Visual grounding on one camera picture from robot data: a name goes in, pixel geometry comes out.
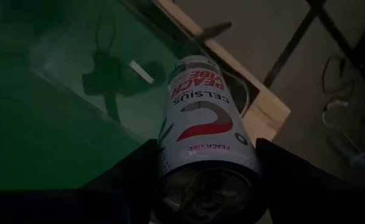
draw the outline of gray floor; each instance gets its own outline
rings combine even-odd
[[[177,0],[179,5],[202,27],[232,21],[233,27],[217,37],[259,80],[272,68],[277,57],[309,10],[305,0],[242,1],[242,0]],[[325,9],[353,47],[365,29],[365,1],[329,0]],[[291,114],[274,142],[315,166],[350,180],[347,160],[326,141],[331,130],[321,120],[322,109],[330,95],[321,90],[321,72],[330,55],[342,55],[339,47],[318,19],[289,58],[271,86],[290,109]],[[330,64],[328,83],[338,86],[337,64]],[[344,108],[335,108],[328,121],[344,128],[357,145],[365,151],[365,84],[349,64],[343,80],[355,80],[356,89]],[[270,223],[269,216],[264,223]]]

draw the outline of celsius can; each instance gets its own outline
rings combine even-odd
[[[154,214],[162,223],[254,223],[261,167],[219,67],[192,55],[169,81]]]

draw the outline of green glass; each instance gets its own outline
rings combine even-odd
[[[184,53],[132,9],[0,1],[0,190],[79,187],[157,137]]]

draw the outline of can lid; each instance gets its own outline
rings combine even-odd
[[[250,207],[253,193],[250,180],[235,170],[186,166],[159,185],[156,201],[179,223],[224,223]]]

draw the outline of white can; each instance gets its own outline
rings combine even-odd
[[[179,61],[167,100],[156,215],[184,223],[245,217],[261,168],[217,64],[201,55]]]

